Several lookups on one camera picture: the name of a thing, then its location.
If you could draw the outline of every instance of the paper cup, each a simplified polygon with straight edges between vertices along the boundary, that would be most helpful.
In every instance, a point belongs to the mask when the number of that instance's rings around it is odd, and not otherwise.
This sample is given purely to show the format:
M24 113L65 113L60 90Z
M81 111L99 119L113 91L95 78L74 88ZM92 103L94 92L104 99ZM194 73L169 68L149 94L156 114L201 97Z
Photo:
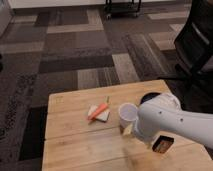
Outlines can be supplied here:
M125 129L138 115L138 107L132 103L124 103L119 107L120 126Z

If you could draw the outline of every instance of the patterned carpet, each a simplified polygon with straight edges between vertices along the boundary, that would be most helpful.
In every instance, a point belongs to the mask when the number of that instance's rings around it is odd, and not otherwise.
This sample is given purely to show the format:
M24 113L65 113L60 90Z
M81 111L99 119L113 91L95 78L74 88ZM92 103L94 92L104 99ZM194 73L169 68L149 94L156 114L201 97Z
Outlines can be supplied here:
M189 9L188 0L143 3L139 18L111 20L103 6L16 10L0 39L0 170L41 170L51 93L175 74L173 41ZM184 86L167 83L182 99ZM196 87L184 103L213 113L213 99Z

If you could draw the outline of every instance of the chair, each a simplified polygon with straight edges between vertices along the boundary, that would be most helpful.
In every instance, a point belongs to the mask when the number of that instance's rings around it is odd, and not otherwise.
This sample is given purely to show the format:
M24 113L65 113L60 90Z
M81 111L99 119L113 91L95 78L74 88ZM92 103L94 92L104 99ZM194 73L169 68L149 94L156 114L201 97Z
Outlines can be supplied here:
M183 77L159 77L165 80L186 81L204 91L204 83L213 78L213 3L193 0L187 22L174 41L176 51L184 68L176 64L175 69Z
M1 59L2 59L2 55L0 54L0 72L1 72L2 69L3 69L3 65L2 65L2 63L1 63Z

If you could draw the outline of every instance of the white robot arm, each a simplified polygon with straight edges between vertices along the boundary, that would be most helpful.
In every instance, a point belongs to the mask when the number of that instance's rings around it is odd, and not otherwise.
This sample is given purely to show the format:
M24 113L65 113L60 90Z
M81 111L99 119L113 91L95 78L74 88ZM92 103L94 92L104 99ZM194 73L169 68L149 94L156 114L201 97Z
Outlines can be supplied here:
M171 93L143 103L132 130L146 143L152 142L159 131L172 132L213 149L213 114L183 111Z

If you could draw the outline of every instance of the carrot slice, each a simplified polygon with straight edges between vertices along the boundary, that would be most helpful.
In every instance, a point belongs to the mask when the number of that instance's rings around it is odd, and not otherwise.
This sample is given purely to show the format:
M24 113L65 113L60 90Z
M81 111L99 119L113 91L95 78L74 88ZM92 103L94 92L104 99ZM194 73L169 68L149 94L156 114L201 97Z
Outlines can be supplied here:
M102 103L98 106L98 108L90 115L88 116L88 120L93 120L95 119L101 112L105 111L108 108L107 103Z

